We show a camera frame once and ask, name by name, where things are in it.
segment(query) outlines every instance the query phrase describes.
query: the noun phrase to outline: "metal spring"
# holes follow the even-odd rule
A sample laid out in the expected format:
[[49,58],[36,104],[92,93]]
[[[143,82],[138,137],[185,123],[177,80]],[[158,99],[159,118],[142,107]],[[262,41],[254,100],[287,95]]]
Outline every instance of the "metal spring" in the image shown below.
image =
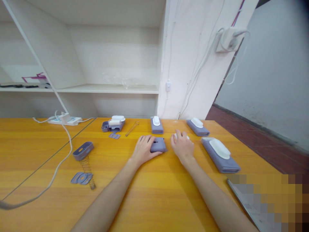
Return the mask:
[[139,122],[136,121],[136,122],[134,123],[134,125],[131,127],[131,129],[128,131],[128,133],[126,134],[126,136],[128,136],[128,135],[134,130],[134,128],[136,128],[138,125],[139,125]]
[[[90,168],[90,164],[89,164],[89,156],[86,156],[83,160],[80,161],[80,164],[84,170],[84,173],[92,173],[91,172],[91,168]],[[89,185],[91,190],[94,190],[96,188],[96,184],[94,183],[94,178],[92,175],[91,180],[89,181]]]

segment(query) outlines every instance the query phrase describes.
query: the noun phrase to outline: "forearm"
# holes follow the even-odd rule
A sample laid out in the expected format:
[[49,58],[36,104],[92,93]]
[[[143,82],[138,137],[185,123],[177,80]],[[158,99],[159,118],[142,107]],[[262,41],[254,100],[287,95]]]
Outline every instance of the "forearm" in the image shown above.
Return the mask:
[[138,168],[139,166],[129,159],[71,231],[107,231]]
[[190,173],[222,232],[258,232],[238,206],[207,176],[194,158],[183,161],[182,164]]

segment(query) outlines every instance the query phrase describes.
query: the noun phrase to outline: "floor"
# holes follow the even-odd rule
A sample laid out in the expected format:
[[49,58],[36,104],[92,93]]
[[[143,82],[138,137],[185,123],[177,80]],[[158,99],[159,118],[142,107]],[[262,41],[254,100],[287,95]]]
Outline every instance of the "floor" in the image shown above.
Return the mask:
[[215,120],[283,174],[309,173],[309,157],[292,146],[212,106],[206,120]]

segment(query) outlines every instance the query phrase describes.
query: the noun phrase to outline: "gray wall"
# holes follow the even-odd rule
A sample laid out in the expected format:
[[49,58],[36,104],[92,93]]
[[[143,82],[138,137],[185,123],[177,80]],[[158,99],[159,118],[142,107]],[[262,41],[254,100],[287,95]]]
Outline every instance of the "gray wall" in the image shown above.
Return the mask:
[[309,151],[308,21],[295,2],[271,0],[255,10],[236,79],[223,85],[215,103]]

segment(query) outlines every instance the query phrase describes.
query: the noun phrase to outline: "table surface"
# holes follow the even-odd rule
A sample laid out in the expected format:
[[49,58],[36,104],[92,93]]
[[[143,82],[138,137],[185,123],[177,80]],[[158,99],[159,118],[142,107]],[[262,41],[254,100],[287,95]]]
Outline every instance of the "table surface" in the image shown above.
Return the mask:
[[[89,161],[97,188],[71,184],[72,177],[82,171],[81,165],[70,156],[59,168],[51,188],[34,202],[10,211],[0,211],[4,231],[69,231],[102,189],[121,170],[133,153],[137,139],[151,134],[150,119],[126,119],[118,140],[103,133],[106,118],[97,118],[72,140],[73,151],[91,141],[94,149]],[[134,122],[137,126],[128,137],[126,132]],[[194,156],[209,177],[238,204],[226,183],[226,175],[218,172],[211,158],[185,120],[161,120],[167,152],[145,163],[136,173],[120,206],[110,231],[218,231],[206,204],[188,172],[172,151],[169,138],[175,129],[186,131],[195,144]],[[274,167],[232,136],[215,121],[203,121],[210,136],[223,142],[233,159],[242,168],[240,174],[280,174]],[[6,198],[19,203],[35,197],[49,184],[58,163],[68,154],[65,145],[44,165]],[[32,165],[24,161],[16,172]]]
[[[76,136],[90,122],[68,126],[70,136]],[[68,135],[62,126],[37,123],[33,119],[0,119],[0,199],[5,198],[68,142]]]

